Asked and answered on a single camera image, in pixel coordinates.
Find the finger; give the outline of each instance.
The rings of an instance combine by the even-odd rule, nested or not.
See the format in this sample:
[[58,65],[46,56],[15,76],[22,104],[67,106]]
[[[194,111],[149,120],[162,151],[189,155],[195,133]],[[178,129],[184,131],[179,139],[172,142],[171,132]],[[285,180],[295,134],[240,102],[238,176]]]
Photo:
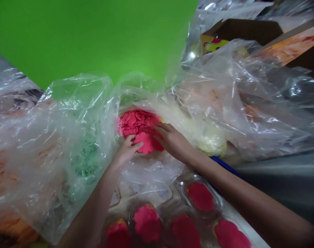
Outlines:
[[157,132],[160,133],[163,137],[166,137],[168,133],[164,128],[159,127],[159,126],[154,126],[154,129],[156,129]]
[[176,130],[176,128],[173,127],[173,125],[171,123],[168,123],[167,125],[170,126],[171,129]]
[[157,140],[163,147],[165,145],[165,141],[163,139],[161,139],[160,137],[158,137],[157,135],[155,135],[153,137],[155,140]]
[[162,127],[163,129],[165,129],[168,132],[172,131],[171,127],[167,123],[160,123],[158,125],[158,127]]
[[139,143],[133,145],[132,147],[133,147],[133,149],[134,149],[135,151],[137,151],[137,150],[140,149],[143,145],[144,145],[143,142],[139,142]]
[[132,134],[132,135],[128,135],[126,138],[125,138],[125,145],[128,145],[130,146],[133,142],[132,142],[132,139],[135,138],[135,134]]

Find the pink dough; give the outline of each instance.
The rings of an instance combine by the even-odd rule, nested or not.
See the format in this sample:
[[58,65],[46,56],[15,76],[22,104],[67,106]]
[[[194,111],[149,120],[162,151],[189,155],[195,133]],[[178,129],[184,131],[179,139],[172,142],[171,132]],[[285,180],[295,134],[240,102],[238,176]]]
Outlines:
[[130,248],[130,234],[123,219],[113,223],[107,232],[107,248]]
[[134,214],[135,231],[145,244],[159,240],[162,225],[157,211],[149,204],[140,207]]
[[213,195],[204,184],[192,183],[188,186],[188,196],[196,208],[203,211],[215,209]]
[[179,247],[201,248],[201,240],[195,222],[183,214],[172,221],[173,234]]
[[122,123],[121,131],[126,138],[128,135],[136,134],[134,144],[143,142],[138,152],[147,154],[154,150],[163,151],[163,146],[153,138],[162,136],[153,128],[161,123],[157,115],[144,110],[129,110],[119,117]]
[[231,221],[220,219],[214,227],[221,248],[251,248],[250,240]]

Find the blue strap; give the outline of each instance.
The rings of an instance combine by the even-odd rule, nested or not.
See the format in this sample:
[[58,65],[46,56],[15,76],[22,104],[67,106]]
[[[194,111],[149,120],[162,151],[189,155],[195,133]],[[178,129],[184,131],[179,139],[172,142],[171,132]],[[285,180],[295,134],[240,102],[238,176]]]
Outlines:
[[210,157],[213,161],[217,162],[219,165],[221,165],[223,168],[225,168],[227,171],[233,173],[235,176],[238,176],[239,178],[243,179],[242,176],[232,167],[230,167],[228,164],[223,162],[219,157],[212,156]]

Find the cardboard box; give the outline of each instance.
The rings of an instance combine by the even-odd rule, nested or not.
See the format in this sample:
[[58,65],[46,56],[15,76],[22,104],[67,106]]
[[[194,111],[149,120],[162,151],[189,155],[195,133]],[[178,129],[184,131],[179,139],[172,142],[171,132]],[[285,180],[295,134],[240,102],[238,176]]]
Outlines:
[[314,77],[314,19],[279,36],[261,50],[273,53],[283,65],[290,68],[309,69],[311,72],[308,75]]
[[269,42],[281,36],[283,31],[277,22],[273,21],[257,21],[257,20],[242,20],[242,19],[228,19],[220,21],[215,24],[210,30],[202,34],[203,47],[206,44],[206,37],[213,39],[217,38],[218,41],[225,40],[231,41],[233,39],[255,40],[260,45],[264,46]]

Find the plastic sheet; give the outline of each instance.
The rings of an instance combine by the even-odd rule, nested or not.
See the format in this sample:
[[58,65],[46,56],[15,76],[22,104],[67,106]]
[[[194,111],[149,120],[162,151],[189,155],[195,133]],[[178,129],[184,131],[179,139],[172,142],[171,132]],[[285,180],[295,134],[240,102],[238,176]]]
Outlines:
[[264,15],[262,21],[276,21],[286,33],[314,18],[314,0],[279,1]]
[[214,121],[228,141],[230,164],[314,149],[314,79],[255,56],[260,46],[233,40],[183,63],[172,93],[191,115]]
[[[0,77],[0,99],[17,101],[21,91],[7,88],[16,73],[9,81]],[[24,108],[0,100],[0,208],[6,203],[53,244],[117,148],[113,120],[119,103],[111,90],[109,77],[80,74],[53,82],[35,106],[26,104],[34,103],[31,95],[20,95]]]
[[198,9],[209,11],[233,10],[254,2],[255,0],[201,0],[199,1]]
[[[125,75],[119,84],[121,85],[119,116],[137,108],[157,114],[164,122],[169,121],[167,115],[169,111],[165,113],[166,103],[161,99],[164,95],[163,87],[156,93],[150,92],[149,86],[155,87],[156,82],[141,73]],[[177,118],[175,121],[180,123],[181,119]],[[184,167],[184,164],[166,151],[154,151],[153,154],[136,155],[121,174],[142,194],[164,190],[164,186],[170,185],[182,173]]]

